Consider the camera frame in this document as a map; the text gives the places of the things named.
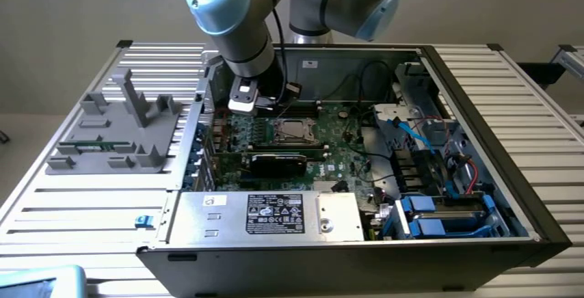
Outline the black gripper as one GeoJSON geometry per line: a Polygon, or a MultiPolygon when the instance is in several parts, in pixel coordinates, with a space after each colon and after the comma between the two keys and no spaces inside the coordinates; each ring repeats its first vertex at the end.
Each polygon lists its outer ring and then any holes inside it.
{"type": "Polygon", "coordinates": [[[300,83],[287,82],[283,86],[282,94],[277,97],[271,96],[259,96],[258,97],[258,108],[274,110],[279,109],[285,105],[294,102],[300,96],[302,91],[302,85],[300,83]]]}

